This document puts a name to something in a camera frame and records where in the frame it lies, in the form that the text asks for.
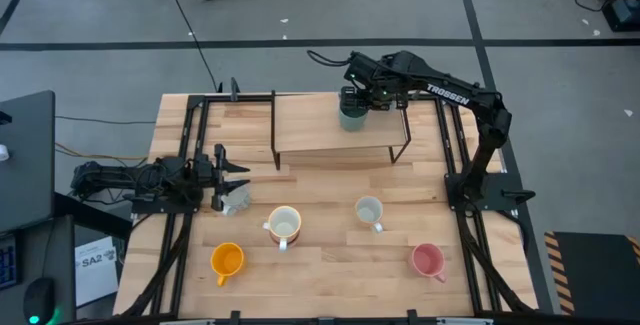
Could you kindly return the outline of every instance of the gray object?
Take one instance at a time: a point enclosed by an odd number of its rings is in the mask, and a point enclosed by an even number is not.
[[[10,158],[0,162],[0,233],[53,216],[52,91],[0,103],[12,122],[0,126],[0,144]]]
[[[225,216],[231,216],[240,210],[248,208],[251,203],[249,186],[242,185],[230,192],[229,195],[222,195],[222,203],[224,204],[222,213]]]

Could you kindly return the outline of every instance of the wooden table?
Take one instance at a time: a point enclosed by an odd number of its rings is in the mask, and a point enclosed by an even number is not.
[[[150,159],[177,154],[187,97],[163,96]],[[395,165],[386,148],[316,150],[283,153],[277,171],[270,149],[270,111],[269,103],[215,103],[209,110],[205,152],[212,156],[213,145],[222,143],[231,162],[251,169],[236,177],[251,179],[252,203],[228,218],[202,204],[191,232],[180,317],[228,318],[232,310],[249,318],[403,317],[407,309],[416,309],[419,316],[472,315],[456,219],[447,206],[433,102],[411,103],[407,112],[413,139]],[[473,153],[478,144],[475,119],[470,111],[460,111]],[[192,137],[198,118],[196,114]],[[454,154],[459,171],[455,144]],[[490,170],[500,169],[496,156]],[[205,201],[210,195],[205,194]],[[354,203],[364,195],[384,203],[386,231],[381,234],[355,216]],[[286,253],[278,253],[262,229],[279,205],[295,207],[303,219],[300,240]],[[131,235],[114,313],[128,308],[153,275],[165,219],[153,215]],[[521,299],[536,307],[517,226],[495,213],[485,213],[484,220],[494,265]],[[242,246],[247,264],[219,288],[209,258],[222,242]],[[424,242],[445,253],[446,283],[419,277],[408,267],[412,247]],[[476,268],[488,309],[484,276]],[[165,284],[163,311],[169,308],[172,272]]]

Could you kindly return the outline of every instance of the pink mug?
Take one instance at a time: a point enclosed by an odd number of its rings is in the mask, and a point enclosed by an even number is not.
[[[422,276],[433,277],[440,282],[447,281],[444,273],[444,254],[433,244],[420,244],[411,252],[411,265]]]

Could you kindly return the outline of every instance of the paper sheet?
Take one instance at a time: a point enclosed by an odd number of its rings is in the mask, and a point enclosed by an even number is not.
[[[76,306],[118,291],[117,256],[111,237],[76,247]]]

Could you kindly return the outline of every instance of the yellow black striped tape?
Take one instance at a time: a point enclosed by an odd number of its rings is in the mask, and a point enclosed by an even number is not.
[[[564,315],[573,315],[575,308],[573,300],[571,300],[571,291],[569,290],[569,280],[562,263],[562,253],[560,252],[560,244],[552,231],[544,234],[544,243],[547,246],[549,254],[549,262],[551,263],[551,273],[553,281],[556,283],[556,292],[560,299],[560,309]]]
[[[627,239],[631,241],[631,247],[633,248],[633,252],[636,254],[636,260],[638,260],[638,265],[640,265],[640,243],[638,240],[632,236],[627,236]]]

